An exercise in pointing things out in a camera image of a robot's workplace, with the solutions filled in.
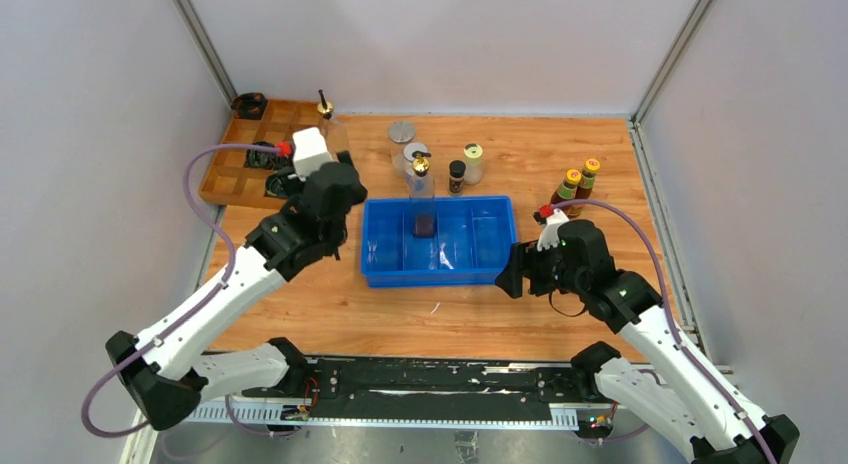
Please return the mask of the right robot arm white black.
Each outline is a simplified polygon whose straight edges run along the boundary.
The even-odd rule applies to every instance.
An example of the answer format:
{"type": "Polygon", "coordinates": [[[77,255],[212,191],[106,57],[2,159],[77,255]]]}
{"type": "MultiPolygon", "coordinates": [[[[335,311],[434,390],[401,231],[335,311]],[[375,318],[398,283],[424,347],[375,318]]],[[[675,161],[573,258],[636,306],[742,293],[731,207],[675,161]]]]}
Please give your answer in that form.
{"type": "Polygon", "coordinates": [[[745,397],[668,318],[661,295],[640,274],[620,270],[604,234],[586,220],[550,218],[535,241],[511,246],[495,284],[510,297],[573,294],[586,311],[637,349],[659,378],[644,376],[599,341],[570,364],[584,401],[624,405],[690,463],[787,463],[800,431],[745,397]]]}

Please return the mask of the green label sauce bottle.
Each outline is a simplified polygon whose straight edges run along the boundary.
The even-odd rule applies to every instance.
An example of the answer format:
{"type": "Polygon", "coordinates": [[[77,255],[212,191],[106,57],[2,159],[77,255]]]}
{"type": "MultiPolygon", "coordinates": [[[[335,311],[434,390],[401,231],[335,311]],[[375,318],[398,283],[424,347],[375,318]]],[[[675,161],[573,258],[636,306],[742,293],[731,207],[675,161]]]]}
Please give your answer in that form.
{"type": "Polygon", "coordinates": [[[579,184],[582,179],[582,172],[578,169],[569,169],[563,179],[560,181],[556,190],[552,193],[549,200],[551,206],[562,202],[570,201],[575,198],[579,184]]]}

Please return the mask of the glass bottle with brown sauce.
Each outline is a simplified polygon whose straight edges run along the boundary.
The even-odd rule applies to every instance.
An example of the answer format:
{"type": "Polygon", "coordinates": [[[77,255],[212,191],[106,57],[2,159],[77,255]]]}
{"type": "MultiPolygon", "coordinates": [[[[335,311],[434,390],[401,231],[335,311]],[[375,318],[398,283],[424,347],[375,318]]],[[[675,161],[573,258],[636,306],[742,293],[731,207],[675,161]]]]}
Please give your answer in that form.
{"type": "Polygon", "coordinates": [[[435,183],[430,174],[431,155],[415,151],[411,162],[412,177],[408,181],[412,231],[416,238],[435,235],[435,183]]]}

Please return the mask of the clear glass oil bottle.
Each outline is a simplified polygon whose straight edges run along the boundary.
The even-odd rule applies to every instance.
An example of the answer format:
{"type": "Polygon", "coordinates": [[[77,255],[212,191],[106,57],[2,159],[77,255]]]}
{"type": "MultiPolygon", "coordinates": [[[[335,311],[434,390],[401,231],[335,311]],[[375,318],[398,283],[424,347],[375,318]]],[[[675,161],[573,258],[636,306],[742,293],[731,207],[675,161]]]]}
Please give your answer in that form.
{"type": "Polygon", "coordinates": [[[345,125],[335,114],[333,104],[326,98],[322,89],[318,90],[320,101],[317,110],[321,116],[319,130],[324,137],[328,150],[340,161],[351,162],[349,138],[345,125]]]}

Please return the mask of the blue plastic divided bin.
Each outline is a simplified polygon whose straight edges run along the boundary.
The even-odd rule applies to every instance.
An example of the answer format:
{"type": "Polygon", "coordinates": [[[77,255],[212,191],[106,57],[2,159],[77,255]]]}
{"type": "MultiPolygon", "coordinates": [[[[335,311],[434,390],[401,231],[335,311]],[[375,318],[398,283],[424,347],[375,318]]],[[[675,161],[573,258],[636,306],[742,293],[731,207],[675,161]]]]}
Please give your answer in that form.
{"type": "Polygon", "coordinates": [[[360,269],[370,288],[492,285],[517,241],[512,201],[504,195],[437,197],[432,236],[413,234],[408,198],[369,199],[360,269]]]}

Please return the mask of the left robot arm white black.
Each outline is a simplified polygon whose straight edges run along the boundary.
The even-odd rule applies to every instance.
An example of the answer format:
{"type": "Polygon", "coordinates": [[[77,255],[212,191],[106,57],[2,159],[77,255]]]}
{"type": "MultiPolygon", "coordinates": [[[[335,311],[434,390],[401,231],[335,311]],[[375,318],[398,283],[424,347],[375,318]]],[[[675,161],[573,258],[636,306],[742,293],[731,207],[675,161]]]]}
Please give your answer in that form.
{"type": "Polygon", "coordinates": [[[227,265],[177,309],[136,335],[119,331],[107,341],[121,383],[153,429],[170,429],[200,404],[243,390],[273,388],[293,397],[304,389],[305,359],[284,338],[248,351],[210,354],[207,348],[259,300],[306,267],[337,256],[347,239],[347,214],[366,197],[351,164],[322,164],[301,193],[261,220],[227,265]]]}

